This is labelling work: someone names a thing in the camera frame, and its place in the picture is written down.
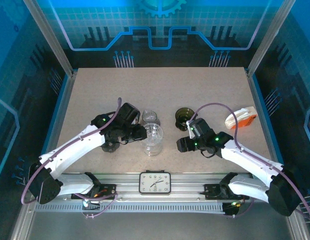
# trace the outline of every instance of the clock face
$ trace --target clock face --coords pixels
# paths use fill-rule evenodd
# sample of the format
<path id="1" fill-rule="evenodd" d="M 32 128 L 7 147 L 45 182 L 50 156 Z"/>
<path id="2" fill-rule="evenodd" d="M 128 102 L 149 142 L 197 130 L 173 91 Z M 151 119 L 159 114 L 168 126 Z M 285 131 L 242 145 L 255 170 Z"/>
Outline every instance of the clock face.
<path id="1" fill-rule="evenodd" d="M 171 174 L 168 172 L 142 172 L 139 175 L 141 194 L 169 194 L 171 192 Z"/>

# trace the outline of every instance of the speckled table surface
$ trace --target speckled table surface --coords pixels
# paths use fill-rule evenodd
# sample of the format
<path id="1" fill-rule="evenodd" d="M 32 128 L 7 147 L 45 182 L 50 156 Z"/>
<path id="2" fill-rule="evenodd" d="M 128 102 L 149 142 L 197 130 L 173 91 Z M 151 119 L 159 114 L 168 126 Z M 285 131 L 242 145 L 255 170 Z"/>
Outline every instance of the speckled table surface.
<path id="1" fill-rule="evenodd" d="M 164 68 L 80 68 L 78 70 L 58 146 L 67 142 L 95 116 L 115 111 L 117 98 L 143 112 L 155 111 L 164 132 L 163 151 L 153 157 L 145 155 L 140 142 L 122 145 L 114 153 L 98 147 L 71 165 L 66 172 L 139 173 L 165 170 L 170 173 L 245 172 L 238 165 L 214 156 L 204 158 L 199 151 L 180 153 L 179 138 L 186 137 L 175 127 L 175 112 L 181 107 L 194 111 L 200 106 L 219 102 L 233 110 L 255 106 L 242 67 L 164 67 Z M 227 130 L 225 119 L 230 113 L 220 106 L 209 106 L 199 112 L 216 133 Z M 238 140 L 258 154 L 269 158 L 269 150 L 257 117 L 238 132 Z"/>

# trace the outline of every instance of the clear plastic cup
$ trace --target clear plastic cup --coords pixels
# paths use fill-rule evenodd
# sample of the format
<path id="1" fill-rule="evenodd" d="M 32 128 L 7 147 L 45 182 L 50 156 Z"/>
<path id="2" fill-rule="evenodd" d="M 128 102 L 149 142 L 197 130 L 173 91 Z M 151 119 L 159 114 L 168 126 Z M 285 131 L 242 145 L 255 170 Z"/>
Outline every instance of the clear plastic cup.
<path id="1" fill-rule="evenodd" d="M 156 123 L 144 125 L 147 132 L 147 138 L 141 141 L 143 152 L 150 156 L 157 156 L 163 149 L 163 130 Z"/>

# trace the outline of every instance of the gear graphic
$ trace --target gear graphic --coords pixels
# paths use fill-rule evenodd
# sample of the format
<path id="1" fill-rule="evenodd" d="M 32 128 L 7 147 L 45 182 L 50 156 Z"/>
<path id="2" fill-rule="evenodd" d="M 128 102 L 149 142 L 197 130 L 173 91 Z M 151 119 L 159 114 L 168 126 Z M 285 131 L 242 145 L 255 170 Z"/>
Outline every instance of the gear graphic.
<path id="1" fill-rule="evenodd" d="M 145 14 L 161 18 L 163 15 L 168 17 L 169 14 L 175 14 L 176 10 L 181 10 L 181 5 L 186 4 L 186 0 L 136 0 L 136 3 Z"/>

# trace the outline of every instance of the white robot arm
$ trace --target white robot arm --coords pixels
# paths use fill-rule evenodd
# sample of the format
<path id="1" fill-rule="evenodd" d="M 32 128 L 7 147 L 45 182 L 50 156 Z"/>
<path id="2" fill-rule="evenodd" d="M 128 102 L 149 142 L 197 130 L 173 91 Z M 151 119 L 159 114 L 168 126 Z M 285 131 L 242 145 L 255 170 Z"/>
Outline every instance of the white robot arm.
<path id="1" fill-rule="evenodd" d="M 200 150 L 206 157 L 218 156 L 231 161 L 256 178 L 247 178 L 231 172 L 220 181 L 220 190 L 227 199 L 234 195 L 245 195 L 269 203 L 278 213 L 290 216 L 301 202 L 291 185 L 279 173 L 282 172 L 306 195 L 304 181 L 299 170 L 291 165 L 271 161 L 237 144 L 225 132 L 216 134 L 205 120 L 198 118 L 187 123 L 189 136 L 179 139 L 180 152 Z"/>
<path id="2" fill-rule="evenodd" d="M 82 194 L 88 198 L 99 194 L 103 190 L 102 185 L 90 172 L 62 173 L 97 147 L 112 153 L 120 146 L 119 138 L 124 144 L 147 138 L 145 128 L 136 124 L 141 114 L 134 106 L 129 103 L 123 104 L 112 122 L 109 117 L 111 114 L 114 112 L 98 115 L 77 136 L 25 166 L 28 171 L 27 181 L 33 178 L 29 190 L 40 204 L 46 204 L 64 194 Z"/>

